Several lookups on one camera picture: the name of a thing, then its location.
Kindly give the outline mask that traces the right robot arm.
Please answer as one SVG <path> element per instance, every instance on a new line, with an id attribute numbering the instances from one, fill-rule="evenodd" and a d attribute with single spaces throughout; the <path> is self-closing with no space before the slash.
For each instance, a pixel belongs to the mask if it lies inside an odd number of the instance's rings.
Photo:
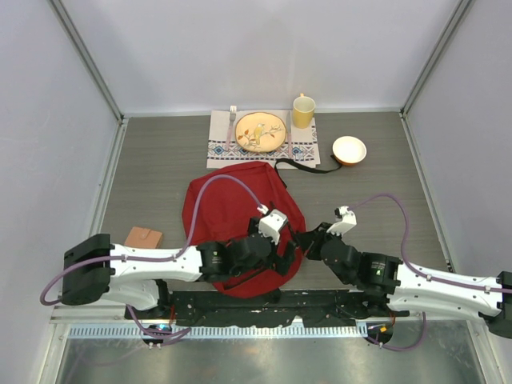
<path id="1" fill-rule="evenodd" d="M 483 320 L 489 332 L 511 338 L 511 272 L 477 277 L 433 270 L 386 254 L 361 252 L 322 223 L 294 238 L 304 255 L 324 262 L 342 283 L 364 292 L 362 308 L 372 316 L 431 312 Z"/>

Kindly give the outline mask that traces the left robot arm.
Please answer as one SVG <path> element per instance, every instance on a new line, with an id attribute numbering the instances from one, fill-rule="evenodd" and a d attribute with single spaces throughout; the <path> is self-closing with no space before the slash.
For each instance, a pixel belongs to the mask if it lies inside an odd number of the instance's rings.
<path id="1" fill-rule="evenodd" d="M 297 248 L 290 224 L 276 213 L 252 218 L 245 237 L 184 250 L 133 248 L 96 234 L 65 253 L 61 301 L 80 306 L 105 299 L 160 319 L 170 309 L 161 281 L 218 283 L 267 270 L 284 276 Z"/>

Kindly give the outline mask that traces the tan leather wallet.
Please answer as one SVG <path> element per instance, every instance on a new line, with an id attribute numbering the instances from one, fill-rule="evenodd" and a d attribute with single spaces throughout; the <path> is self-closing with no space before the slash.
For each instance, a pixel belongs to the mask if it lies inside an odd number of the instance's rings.
<path id="1" fill-rule="evenodd" d="M 161 231 L 134 226 L 126 237 L 124 245 L 141 249 L 157 249 L 162 244 L 162 240 Z"/>

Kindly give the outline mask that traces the red backpack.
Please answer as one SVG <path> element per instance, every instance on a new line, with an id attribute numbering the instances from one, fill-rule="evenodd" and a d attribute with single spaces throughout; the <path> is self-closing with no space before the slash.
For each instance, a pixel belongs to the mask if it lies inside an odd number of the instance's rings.
<path id="1" fill-rule="evenodd" d="M 244 238 L 248 235 L 249 220 L 258 215 L 259 203 L 283 212 L 295 232 L 306 231 L 304 215 L 276 170 L 258 161 L 227 166 L 191 181 L 182 208 L 184 231 L 188 234 L 195 224 L 193 245 Z M 287 274 L 258 268 L 213 286 L 236 298 L 267 294 L 291 280 L 303 259 L 303 252 L 296 250 Z"/>

